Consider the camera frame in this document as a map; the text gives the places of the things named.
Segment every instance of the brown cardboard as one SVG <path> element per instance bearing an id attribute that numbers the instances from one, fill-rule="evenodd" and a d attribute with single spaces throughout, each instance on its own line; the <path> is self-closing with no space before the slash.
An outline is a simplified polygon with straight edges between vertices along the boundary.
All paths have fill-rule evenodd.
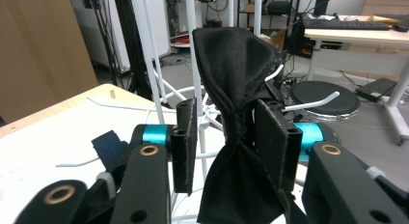
<path id="1" fill-rule="evenodd" d="M 254 32 L 253 27 L 249 27 L 248 30 L 250 32 Z M 261 38 L 263 41 L 268 42 L 269 44 L 275 46 L 276 48 L 283 50 L 284 48 L 284 41 L 286 39 L 286 30 L 285 29 L 260 29 L 260 32 L 267 37 L 270 37 L 272 32 L 276 32 L 276 35 L 272 38 Z"/>
<path id="2" fill-rule="evenodd" d="M 255 12 L 255 4 L 246 4 L 246 5 L 244 5 L 243 12 L 245 12 L 245 13 L 254 13 Z"/>
<path id="3" fill-rule="evenodd" d="M 7 123 L 97 86 L 69 0 L 0 0 L 0 27 Z"/>

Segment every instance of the white wall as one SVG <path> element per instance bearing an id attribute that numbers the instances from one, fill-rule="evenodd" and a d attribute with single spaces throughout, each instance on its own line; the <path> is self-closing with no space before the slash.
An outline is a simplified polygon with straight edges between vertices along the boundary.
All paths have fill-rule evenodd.
<path id="1" fill-rule="evenodd" d="M 240 1 L 240 10 L 243 10 L 244 5 L 248 3 L 248 0 L 239 0 Z M 310 0 L 301 0 L 300 1 L 300 7 L 298 12 L 304 12 L 307 9 L 307 6 L 309 4 Z M 361 14 L 362 8 L 364 6 L 365 0 L 332 0 L 329 2 L 328 8 L 327 8 L 327 14 L 333 14 L 333 13 L 338 13 L 338 14 Z M 227 0 L 222 0 L 218 2 L 219 9 L 223 8 L 225 4 L 227 3 Z M 315 0 L 312 1 L 310 8 L 312 8 L 315 4 Z M 222 20 L 223 26 L 228 26 L 229 25 L 229 12 L 228 9 L 222 11 L 219 13 L 220 19 Z M 203 18 L 203 23 L 205 23 L 205 17 L 206 17 L 206 5 L 202 4 L 202 18 Z M 247 26 L 247 15 L 246 14 L 240 14 L 239 15 L 240 20 L 239 20 L 239 26 L 240 27 L 246 27 Z M 250 14 L 250 25 L 254 25 L 254 20 L 253 20 L 253 15 Z M 234 26 L 236 25 L 237 21 L 237 0 L 234 0 Z M 208 10 L 208 17 L 207 19 L 219 19 L 219 16 L 216 12 L 213 10 Z M 261 21 L 261 27 L 262 28 L 268 28 L 270 25 L 270 16 L 269 15 L 264 15 L 262 17 Z M 280 28 L 284 27 L 286 25 L 286 17 L 280 17 L 280 16 L 272 16 L 271 20 L 271 28 Z"/>
<path id="2" fill-rule="evenodd" d="M 195 12 L 196 12 L 196 27 L 203 26 L 203 19 L 202 19 L 202 11 L 201 11 L 201 3 L 195 1 Z M 177 15 L 178 15 L 178 25 L 179 31 L 187 31 L 188 30 L 188 23 L 187 23 L 187 15 L 186 15 L 186 3 L 177 3 Z"/>

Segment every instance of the desk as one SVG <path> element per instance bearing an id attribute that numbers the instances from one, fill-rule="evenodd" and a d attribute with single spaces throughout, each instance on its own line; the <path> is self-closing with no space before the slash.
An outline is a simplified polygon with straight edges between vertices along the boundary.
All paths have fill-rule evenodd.
<path id="1" fill-rule="evenodd" d="M 75 179 L 90 187 L 96 175 L 105 170 L 100 160 L 80 167 L 56 165 L 95 158 L 94 138 L 114 130 L 121 140 L 129 142 L 138 124 L 145 120 L 157 124 L 154 112 L 147 118 L 147 111 L 101 106 L 87 97 L 154 106 L 149 100 L 106 84 L 1 127 L 0 223 L 13 223 L 31 198 L 53 182 Z M 176 123 L 175 114 L 165 119 L 167 124 Z"/>
<path id="2" fill-rule="evenodd" d="M 316 40 L 313 57 L 311 59 L 309 72 L 307 79 L 313 79 L 315 66 L 317 59 L 321 54 L 321 42 L 322 41 L 333 41 L 333 42 L 360 42 L 369 44 L 388 44 L 388 45 L 409 45 L 409 33 L 399 33 L 393 30 L 390 31 L 359 31 L 359 30 L 319 30 L 319 29 L 306 29 L 305 36 L 312 40 Z M 341 51 L 338 50 L 337 57 L 340 58 Z M 368 56 L 357 52 L 349 53 L 349 57 L 357 57 L 360 60 L 368 60 L 368 58 L 363 56 Z M 376 56 L 384 56 L 391 58 L 391 56 L 386 56 L 386 54 L 376 54 Z M 405 59 L 406 63 L 403 64 L 400 80 L 395 86 L 395 89 L 389 99 L 382 98 L 382 103 L 388 112 L 388 115 L 394 125 L 396 130 L 396 141 L 398 145 L 403 144 L 405 141 L 409 141 L 409 127 L 402 118 L 400 112 L 397 110 L 396 106 L 402 97 L 406 86 L 409 84 L 409 59 Z M 372 68 L 357 68 L 355 71 L 366 71 L 371 72 Z"/>

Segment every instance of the white pole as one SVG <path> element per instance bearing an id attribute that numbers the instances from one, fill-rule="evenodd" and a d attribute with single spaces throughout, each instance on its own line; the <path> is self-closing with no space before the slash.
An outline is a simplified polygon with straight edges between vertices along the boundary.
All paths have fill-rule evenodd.
<path id="1" fill-rule="evenodd" d="M 261 29 L 261 3 L 262 0 L 255 0 L 255 31 L 254 34 L 259 37 Z"/>
<path id="2" fill-rule="evenodd" d="M 150 42 L 153 50 L 153 55 L 154 55 L 154 62 L 156 64 L 156 71 L 157 75 L 159 76 L 159 88 L 160 88 L 160 94 L 162 95 L 163 102 L 168 102 L 166 100 L 166 92 L 165 92 L 165 87 L 163 86 L 163 78 L 162 78 L 162 69 L 160 68 L 160 62 L 159 62 L 159 57 L 157 55 L 157 48 L 156 48 L 156 39 L 154 37 L 153 33 L 153 26 L 151 24 L 151 15 L 150 15 L 150 2 L 149 0 L 144 0 L 144 7 L 145 7 L 145 13 L 147 15 L 147 22 L 148 22 L 148 28 L 150 30 Z"/>
<path id="3" fill-rule="evenodd" d="M 143 23 L 146 23 L 146 18 L 144 17 L 144 2 L 143 0 L 132 0 L 132 7 L 133 11 L 135 11 L 135 18 L 136 21 L 138 22 L 138 32 L 141 37 L 141 43 L 142 43 L 142 48 L 144 50 L 144 59 L 147 64 L 148 68 L 148 77 L 150 79 L 150 86 L 152 89 L 152 95 L 153 95 L 153 101 L 156 105 L 156 110 L 157 110 L 157 116 L 159 119 L 160 124 L 165 124 L 165 120 L 163 118 L 163 112 L 162 112 L 162 106 L 160 104 L 160 99 L 159 99 L 159 92 L 157 89 L 157 84 L 156 84 L 156 79 L 154 76 L 154 69 L 153 69 L 153 63 L 151 60 L 150 56 L 150 50 L 148 49 L 148 46 L 150 46 L 150 33 L 148 28 L 143 25 Z"/>
<path id="4" fill-rule="evenodd" d="M 234 20 L 234 0 L 229 0 L 229 27 L 233 27 Z"/>
<path id="5" fill-rule="evenodd" d="M 190 54 L 192 58 L 192 72 L 193 72 L 193 85 L 195 86 L 195 97 L 196 104 L 198 104 L 198 117 L 203 115 L 202 107 L 202 89 L 201 89 L 201 77 L 199 75 L 198 65 L 196 61 L 195 45 L 193 42 L 192 31 L 196 29 L 196 11 L 195 11 L 195 0 L 186 0 L 186 12 L 187 12 L 187 23 L 189 27 L 189 40 L 190 40 Z M 201 153 L 205 154 L 205 131 L 199 129 L 199 140 L 201 144 Z M 207 175 L 207 162 L 206 159 L 202 159 L 202 168 L 204 179 Z"/>

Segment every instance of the round stool seat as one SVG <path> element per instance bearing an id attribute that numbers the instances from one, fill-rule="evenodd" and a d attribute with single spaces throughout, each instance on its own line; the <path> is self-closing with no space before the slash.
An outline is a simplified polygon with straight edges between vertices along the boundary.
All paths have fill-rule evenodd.
<path id="1" fill-rule="evenodd" d="M 289 102 L 304 104 L 322 100 L 340 92 L 340 95 L 327 104 L 307 108 L 304 114 L 310 118 L 322 121 L 342 121 L 353 117 L 361 105 L 354 93 L 342 86 L 323 81 L 304 81 L 295 84 L 289 91 Z"/>

